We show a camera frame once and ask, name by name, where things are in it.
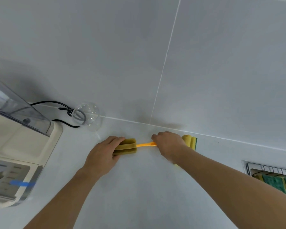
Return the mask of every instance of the transparent cup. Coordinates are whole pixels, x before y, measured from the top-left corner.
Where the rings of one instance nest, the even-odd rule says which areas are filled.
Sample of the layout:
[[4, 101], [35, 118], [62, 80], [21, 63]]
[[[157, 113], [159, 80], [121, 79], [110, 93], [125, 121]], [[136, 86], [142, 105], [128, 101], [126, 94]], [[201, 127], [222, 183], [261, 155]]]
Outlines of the transparent cup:
[[87, 127], [91, 132], [99, 130], [102, 126], [100, 110], [95, 103], [81, 103], [74, 108], [72, 119], [76, 125]]

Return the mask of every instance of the blue tape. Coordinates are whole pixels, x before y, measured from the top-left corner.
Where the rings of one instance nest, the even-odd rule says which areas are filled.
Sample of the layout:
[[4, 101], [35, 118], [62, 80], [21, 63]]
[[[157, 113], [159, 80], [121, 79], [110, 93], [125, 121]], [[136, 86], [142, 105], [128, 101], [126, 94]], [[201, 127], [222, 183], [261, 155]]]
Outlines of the blue tape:
[[9, 182], [11, 185], [19, 186], [19, 187], [31, 187], [35, 186], [36, 182], [22, 182], [17, 180], [12, 180]]

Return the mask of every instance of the black cable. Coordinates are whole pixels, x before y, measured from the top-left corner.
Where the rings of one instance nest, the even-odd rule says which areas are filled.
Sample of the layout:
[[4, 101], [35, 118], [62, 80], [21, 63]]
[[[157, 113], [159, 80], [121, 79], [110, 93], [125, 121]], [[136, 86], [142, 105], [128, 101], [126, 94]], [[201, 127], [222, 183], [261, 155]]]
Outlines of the black cable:
[[[58, 109], [59, 109], [59, 110], [67, 111], [67, 114], [68, 114], [70, 117], [72, 116], [72, 112], [73, 112], [74, 108], [70, 108], [68, 105], [63, 104], [63, 103], [58, 102], [58, 101], [53, 101], [53, 100], [40, 101], [40, 102], [36, 102], [36, 103], [31, 104], [31, 106], [34, 106], [34, 105], [36, 105], [36, 104], [43, 104], [43, 103], [61, 104], [61, 105], [64, 106], [65, 108], [58, 108]], [[84, 112], [82, 112], [82, 111], [80, 111], [80, 110], [79, 110], [79, 112], [80, 112], [81, 114], [83, 114], [84, 118], [82, 118], [82, 117], [81, 117], [80, 115], [78, 115], [77, 113], [76, 113], [76, 116], [77, 116], [77, 117], [74, 117], [74, 118], [75, 118], [76, 120], [83, 121], [83, 124], [84, 124], [84, 122], [86, 121], [86, 115], [84, 114]], [[61, 122], [61, 123], [64, 123], [64, 124], [66, 124], [66, 125], [72, 127], [72, 128], [79, 128], [79, 127], [80, 127], [80, 126], [73, 126], [73, 125], [71, 125], [71, 124], [69, 124], [69, 123], [67, 123], [67, 122], [65, 122], [65, 121], [60, 120], [60, 119], [54, 119], [53, 121], [59, 121], [59, 122]]]

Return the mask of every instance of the wall tile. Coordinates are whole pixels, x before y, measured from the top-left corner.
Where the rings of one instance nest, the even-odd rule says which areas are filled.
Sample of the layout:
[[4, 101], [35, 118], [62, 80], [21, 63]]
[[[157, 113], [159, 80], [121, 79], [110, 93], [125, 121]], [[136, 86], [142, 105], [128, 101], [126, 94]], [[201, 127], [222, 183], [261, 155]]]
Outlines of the wall tile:
[[151, 123], [286, 149], [286, 2], [181, 0]]
[[0, 0], [0, 79], [148, 122], [179, 0]]

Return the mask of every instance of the orange handle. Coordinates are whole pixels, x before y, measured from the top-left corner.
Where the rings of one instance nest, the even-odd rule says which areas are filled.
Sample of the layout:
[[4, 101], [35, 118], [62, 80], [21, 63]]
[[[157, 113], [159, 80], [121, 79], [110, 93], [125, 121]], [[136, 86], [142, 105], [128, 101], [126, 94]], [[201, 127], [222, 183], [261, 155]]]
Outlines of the orange handle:
[[149, 142], [149, 143], [137, 145], [137, 147], [143, 147], [143, 146], [157, 146], [157, 144], [155, 142]]

